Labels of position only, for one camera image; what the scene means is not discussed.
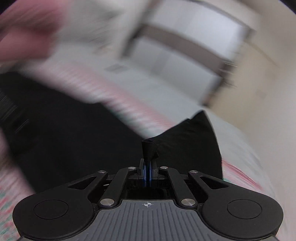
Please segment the black pants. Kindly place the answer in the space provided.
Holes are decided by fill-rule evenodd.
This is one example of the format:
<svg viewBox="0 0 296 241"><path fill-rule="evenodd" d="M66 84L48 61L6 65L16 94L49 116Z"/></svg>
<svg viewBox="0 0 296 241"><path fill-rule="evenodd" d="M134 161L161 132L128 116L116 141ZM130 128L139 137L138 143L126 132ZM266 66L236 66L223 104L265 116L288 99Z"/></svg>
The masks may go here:
<svg viewBox="0 0 296 241"><path fill-rule="evenodd" d="M114 174L142 158L182 174L223 177L216 136L203 111L145 139L101 103L80 102L9 72L1 75L1 130L10 157L36 192L99 170Z"/></svg>

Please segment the grey bed sheet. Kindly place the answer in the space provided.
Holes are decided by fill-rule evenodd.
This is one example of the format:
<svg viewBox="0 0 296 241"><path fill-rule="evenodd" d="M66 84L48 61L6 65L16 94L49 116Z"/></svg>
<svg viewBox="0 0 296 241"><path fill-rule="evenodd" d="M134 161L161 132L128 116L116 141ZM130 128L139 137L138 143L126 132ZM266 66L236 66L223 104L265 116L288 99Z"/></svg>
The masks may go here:
<svg viewBox="0 0 296 241"><path fill-rule="evenodd" d="M163 80L127 60L95 56L83 45L61 47L32 68L45 84L87 103L102 102L124 124L150 138L203 110ZM211 199L197 210L178 207L171 198L126 198L99 212L75 240L276 240L282 209L269 178L243 132L207 112L222 156L222 188L206 176L186 180Z"/></svg>

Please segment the grey white wardrobe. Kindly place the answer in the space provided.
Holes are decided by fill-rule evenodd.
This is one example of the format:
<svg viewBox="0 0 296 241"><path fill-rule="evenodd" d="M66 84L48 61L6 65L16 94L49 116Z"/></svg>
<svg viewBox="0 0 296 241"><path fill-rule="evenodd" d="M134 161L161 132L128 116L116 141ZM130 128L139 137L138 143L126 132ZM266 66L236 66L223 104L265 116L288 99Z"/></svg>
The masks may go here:
<svg viewBox="0 0 296 241"><path fill-rule="evenodd" d="M122 55L208 106L257 27L240 1L149 1Z"/></svg>

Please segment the pink pillow lower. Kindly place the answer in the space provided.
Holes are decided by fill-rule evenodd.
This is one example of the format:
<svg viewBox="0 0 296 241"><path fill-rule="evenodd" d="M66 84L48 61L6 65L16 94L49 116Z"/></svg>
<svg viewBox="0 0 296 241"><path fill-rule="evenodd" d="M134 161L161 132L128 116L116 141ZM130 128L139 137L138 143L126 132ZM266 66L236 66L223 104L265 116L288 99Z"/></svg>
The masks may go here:
<svg viewBox="0 0 296 241"><path fill-rule="evenodd" d="M51 55L68 1L1 1L1 65Z"/></svg>

